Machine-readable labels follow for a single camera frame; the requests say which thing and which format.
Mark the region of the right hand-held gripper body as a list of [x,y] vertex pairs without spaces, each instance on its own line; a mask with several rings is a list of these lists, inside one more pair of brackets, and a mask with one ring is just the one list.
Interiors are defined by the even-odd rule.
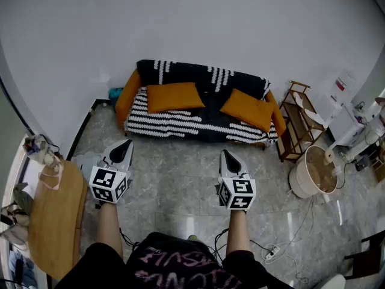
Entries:
[[256,198],[256,181],[249,173],[220,175],[216,189],[220,206],[227,210],[248,210]]

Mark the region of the oval wooden side table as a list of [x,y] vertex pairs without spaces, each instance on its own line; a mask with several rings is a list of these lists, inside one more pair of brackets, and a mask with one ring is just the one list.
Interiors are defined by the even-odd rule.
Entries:
[[32,260],[47,275],[62,279],[79,261],[81,221],[88,182],[80,168],[64,160],[59,188],[48,167],[39,177],[29,217],[28,246]]

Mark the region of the person's right forearm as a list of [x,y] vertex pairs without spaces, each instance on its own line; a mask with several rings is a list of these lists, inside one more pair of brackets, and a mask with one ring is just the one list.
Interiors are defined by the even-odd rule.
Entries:
[[243,210],[231,210],[226,255],[238,250],[251,252],[247,215]]

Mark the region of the white power strip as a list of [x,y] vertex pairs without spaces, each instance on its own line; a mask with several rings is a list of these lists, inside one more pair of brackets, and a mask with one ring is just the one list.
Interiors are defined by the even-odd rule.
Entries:
[[272,249],[266,254],[264,260],[265,261],[272,260],[279,252],[280,252],[280,248],[274,244]]

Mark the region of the wooden shelf rack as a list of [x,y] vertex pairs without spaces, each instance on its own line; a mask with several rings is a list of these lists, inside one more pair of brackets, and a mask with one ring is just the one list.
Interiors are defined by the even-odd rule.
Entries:
[[[289,88],[279,109],[283,115],[286,129],[276,141],[277,152],[281,162],[296,162],[309,146],[314,145],[325,133],[325,127],[312,128],[305,121],[304,109],[316,112],[306,92],[309,85],[296,81],[288,81]],[[293,92],[298,92],[303,100],[304,109],[293,99]]]

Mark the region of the dark wooden chair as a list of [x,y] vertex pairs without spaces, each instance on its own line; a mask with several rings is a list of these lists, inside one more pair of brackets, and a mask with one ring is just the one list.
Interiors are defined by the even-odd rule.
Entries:
[[361,243],[369,242],[366,251],[344,257],[344,260],[353,261],[352,274],[346,276],[346,280],[363,278],[377,274],[385,265],[385,230],[361,240]]

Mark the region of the orange sofa with patterned throw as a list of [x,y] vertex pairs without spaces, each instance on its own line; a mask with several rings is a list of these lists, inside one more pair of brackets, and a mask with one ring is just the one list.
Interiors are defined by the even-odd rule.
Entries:
[[[148,85],[194,82],[204,108],[148,113]],[[275,104],[270,82],[247,73],[167,60],[140,60],[115,106],[125,132],[153,137],[191,138],[207,142],[274,143],[282,129],[280,116],[271,118],[269,132],[220,110],[237,89],[260,101]]]

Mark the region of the person's left forearm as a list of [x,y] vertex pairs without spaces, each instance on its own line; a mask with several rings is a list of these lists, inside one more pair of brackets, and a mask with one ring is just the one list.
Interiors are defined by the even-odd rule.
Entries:
[[97,242],[112,247],[120,258],[123,258],[122,238],[115,204],[104,203],[100,208]]

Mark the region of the orange cushion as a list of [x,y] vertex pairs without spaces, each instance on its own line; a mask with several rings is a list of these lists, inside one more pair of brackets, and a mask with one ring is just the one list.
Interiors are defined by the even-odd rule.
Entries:
[[194,82],[148,85],[146,90],[150,114],[205,107]]
[[274,105],[233,89],[230,98],[224,103],[220,111],[251,126],[269,132]]

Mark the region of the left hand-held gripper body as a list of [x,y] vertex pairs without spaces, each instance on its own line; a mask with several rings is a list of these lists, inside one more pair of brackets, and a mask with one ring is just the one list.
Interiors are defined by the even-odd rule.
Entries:
[[132,182],[130,166],[130,161],[113,163],[103,157],[91,171],[89,187],[93,197],[99,201],[116,204]]

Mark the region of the teal bag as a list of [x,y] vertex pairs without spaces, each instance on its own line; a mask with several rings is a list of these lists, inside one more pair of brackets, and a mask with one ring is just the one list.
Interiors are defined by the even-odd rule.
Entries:
[[122,91],[123,91],[123,88],[113,88],[113,89],[109,90],[108,97],[109,97],[109,101],[110,101],[113,108],[116,107],[116,103],[117,103]]

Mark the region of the light blue cloth pile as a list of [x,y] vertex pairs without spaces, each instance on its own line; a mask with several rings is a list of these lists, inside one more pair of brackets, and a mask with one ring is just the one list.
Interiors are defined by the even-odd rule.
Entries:
[[93,166],[96,166],[101,159],[101,154],[86,152],[85,154],[79,154],[77,156],[72,157],[71,161],[80,168],[83,177],[86,180],[89,180]]

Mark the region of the white water dispenser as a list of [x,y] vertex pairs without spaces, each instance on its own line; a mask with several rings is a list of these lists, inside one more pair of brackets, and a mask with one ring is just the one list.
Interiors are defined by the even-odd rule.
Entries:
[[363,130],[353,113],[352,100],[357,93],[357,81],[352,72],[342,70],[327,93],[332,109],[326,124],[339,146],[352,146],[353,141]]

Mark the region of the person's black printed shirt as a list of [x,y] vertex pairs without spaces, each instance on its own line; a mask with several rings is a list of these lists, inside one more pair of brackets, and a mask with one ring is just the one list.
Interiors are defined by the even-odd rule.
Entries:
[[252,252],[236,250],[218,264],[197,241],[149,234],[124,261],[94,243],[55,289],[292,289],[267,272]]

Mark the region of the round beige basket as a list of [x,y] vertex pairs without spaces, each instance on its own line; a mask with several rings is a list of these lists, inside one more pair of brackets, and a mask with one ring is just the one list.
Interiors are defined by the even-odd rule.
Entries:
[[312,145],[289,172],[289,186],[299,198],[306,199],[318,193],[329,195],[336,190],[338,177],[334,162],[325,165],[323,148]]

